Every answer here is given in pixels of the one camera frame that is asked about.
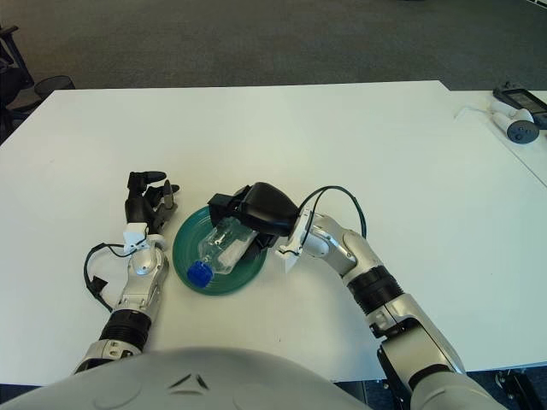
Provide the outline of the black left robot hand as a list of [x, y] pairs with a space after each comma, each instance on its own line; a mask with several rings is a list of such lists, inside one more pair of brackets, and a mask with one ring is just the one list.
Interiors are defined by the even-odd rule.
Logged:
[[131, 172], [125, 201], [127, 223], [145, 223], [149, 234], [159, 234], [178, 205], [174, 194], [180, 190], [171, 184], [164, 172]]

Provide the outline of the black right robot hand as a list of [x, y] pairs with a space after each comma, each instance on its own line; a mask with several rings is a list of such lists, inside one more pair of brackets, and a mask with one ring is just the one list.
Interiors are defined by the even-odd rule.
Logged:
[[281, 190], [265, 182], [246, 185], [233, 195], [214, 194], [208, 201], [213, 226], [228, 217], [257, 232], [242, 259], [254, 260], [288, 237], [298, 217], [298, 206]]

